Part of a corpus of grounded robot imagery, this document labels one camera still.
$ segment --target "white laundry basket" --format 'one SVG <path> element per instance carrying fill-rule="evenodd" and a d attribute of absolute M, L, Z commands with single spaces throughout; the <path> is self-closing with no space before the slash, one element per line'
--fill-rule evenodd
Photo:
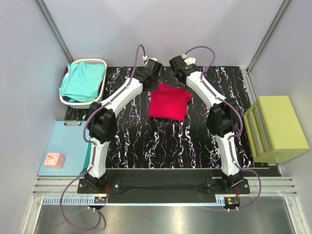
<path fill-rule="evenodd" d="M 85 62 L 87 64 L 104 64 L 105 68 L 107 69 L 106 62 L 104 60 L 101 60 L 101 59 L 96 59 L 96 58 L 79 59 L 79 60 L 74 61 L 73 63 L 81 63 L 81 62 Z M 97 103 L 100 103 L 102 101 L 103 92 L 104 92 L 104 85 L 105 85 L 105 78 L 106 78 L 106 69 L 105 69 L 105 73 L 103 76 L 101 91 L 100 91 L 97 99 L 94 100 Z M 70 107 L 73 107 L 76 109 L 88 109 L 90 107 L 91 103 L 94 102 L 94 101 L 90 101 L 90 102 L 68 102 L 68 101 L 65 101 L 62 96 L 59 96 L 59 99 L 64 104 L 69 105 Z"/>

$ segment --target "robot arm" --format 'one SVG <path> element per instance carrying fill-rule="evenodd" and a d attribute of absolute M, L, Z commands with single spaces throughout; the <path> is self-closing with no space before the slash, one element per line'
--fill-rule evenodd
<path fill-rule="evenodd" d="M 91 156 L 88 169 L 91 170 L 85 175 L 85 180 L 94 187 L 99 187 L 102 180 L 106 179 L 106 157 L 109 144 L 117 132 L 116 116 L 135 96 L 148 89 L 154 82 L 155 76 L 160 71 L 161 64 L 156 59 L 149 59 L 145 67 L 137 69 L 134 77 L 128 78 L 126 82 L 110 97 L 100 104 L 93 102 L 89 108 L 89 115 L 96 109 L 105 107 L 91 119 L 88 127 L 91 141 L 96 147 L 91 148 Z M 95 152 L 94 164 L 92 155 Z"/>
<path fill-rule="evenodd" d="M 194 62 L 194 58 L 183 59 L 181 56 L 174 57 L 169 61 L 175 77 L 192 88 L 210 109 L 207 127 L 218 143 L 225 187 L 233 187 L 243 180 L 239 169 L 232 160 L 230 151 L 231 146 L 234 159 L 237 161 L 234 139 L 229 139 L 234 135 L 235 114 L 221 101 L 226 98 L 206 79 L 201 80 L 201 72 Z"/>

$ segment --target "yellow-green container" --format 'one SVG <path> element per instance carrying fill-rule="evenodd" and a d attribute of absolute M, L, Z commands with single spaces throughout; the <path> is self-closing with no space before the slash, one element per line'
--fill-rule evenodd
<path fill-rule="evenodd" d="M 254 162 L 283 163 L 310 149 L 288 96 L 261 96 L 243 117 Z"/>

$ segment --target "pink fabric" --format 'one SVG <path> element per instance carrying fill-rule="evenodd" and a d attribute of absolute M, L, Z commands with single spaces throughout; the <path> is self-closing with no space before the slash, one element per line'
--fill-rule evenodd
<path fill-rule="evenodd" d="M 192 98 L 187 89 L 159 84 L 159 89 L 152 92 L 149 116 L 184 121 L 187 103 Z"/>

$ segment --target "folded towel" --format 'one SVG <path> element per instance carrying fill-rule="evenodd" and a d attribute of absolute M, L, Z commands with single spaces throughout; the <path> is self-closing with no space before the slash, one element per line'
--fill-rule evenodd
<path fill-rule="evenodd" d="M 59 95 L 79 102 L 97 99 L 98 89 L 106 72 L 105 65 L 81 62 L 68 64 L 67 67 L 68 73 L 59 88 Z"/>
<path fill-rule="evenodd" d="M 152 92 L 150 117 L 184 121 L 187 103 L 193 98 L 186 89 L 159 84 L 160 89 Z"/>

